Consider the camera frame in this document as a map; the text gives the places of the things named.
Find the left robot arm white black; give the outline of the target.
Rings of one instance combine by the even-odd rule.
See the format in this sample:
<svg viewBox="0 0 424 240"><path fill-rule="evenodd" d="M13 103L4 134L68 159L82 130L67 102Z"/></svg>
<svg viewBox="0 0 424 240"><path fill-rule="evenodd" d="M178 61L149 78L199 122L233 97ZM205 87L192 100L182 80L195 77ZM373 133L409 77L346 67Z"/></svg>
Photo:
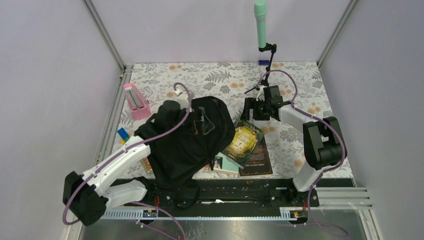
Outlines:
<svg viewBox="0 0 424 240"><path fill-rule="evenodd" d="M148 157L152 152L152 144L169 137L179 129L188 119L192 111L192 101L167 100L161 105L163 111L155 114L155 124L158 124L163 114L184 111L183 117L172 128L159 133L151 133L147 137L147 130L131 136L128 141L106 160L84 171L81 174L70 172L64 179L62 202L65 208L62 213L62 222L73 225L81 222L90 226L97 222L103 214L112 208L139 201L148 206L155 200L155 192L146 187L140 180L131 180L128 183L113 186L113 182L129 169L135 162Z"/></svg>

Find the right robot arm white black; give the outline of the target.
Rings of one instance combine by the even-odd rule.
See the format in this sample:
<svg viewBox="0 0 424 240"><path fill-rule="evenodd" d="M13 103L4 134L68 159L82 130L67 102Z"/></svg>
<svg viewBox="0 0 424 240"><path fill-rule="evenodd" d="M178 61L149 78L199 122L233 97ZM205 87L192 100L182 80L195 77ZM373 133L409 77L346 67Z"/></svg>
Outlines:
<svg viewBox="0 0 424 240"><path fill-rule="evenodd" d="M306 191L313 188L325 172L335 169L347 156L340 125L335 117L319 118L297 108L290 100L284 101L279 87L260 86L257 97L244 100L241 119L268 121L275 119L289 124L303 134L306 163L292 179L287 201L301 205Z"/></svg>

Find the green gold cover book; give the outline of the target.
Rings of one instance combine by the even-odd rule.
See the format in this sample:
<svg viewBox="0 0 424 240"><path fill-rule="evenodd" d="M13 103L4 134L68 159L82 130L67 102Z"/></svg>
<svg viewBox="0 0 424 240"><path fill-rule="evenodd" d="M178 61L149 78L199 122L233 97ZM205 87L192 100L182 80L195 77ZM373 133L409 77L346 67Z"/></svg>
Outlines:
<svg viewBox="0 0 424 240"><path fill-rule="evenodd" d="M251 122L241 119L236 121L234 127L234 138L221 153L243 169L263 139L264 131Z"/></svg>

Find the black student backpack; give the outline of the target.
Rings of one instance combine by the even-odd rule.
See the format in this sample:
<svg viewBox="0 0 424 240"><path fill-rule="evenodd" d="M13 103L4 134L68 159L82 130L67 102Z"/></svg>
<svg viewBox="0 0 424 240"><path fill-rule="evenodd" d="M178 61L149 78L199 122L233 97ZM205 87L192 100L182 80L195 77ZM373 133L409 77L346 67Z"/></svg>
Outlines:
<svg viewBox="0 0 424 240"><path fill-rule="evenodd" d="M195 98L191 109L176 130L147 142L151 151L147 159L160 188L173 190L185 185L235 136L228 107L221 99Z"/></svg>

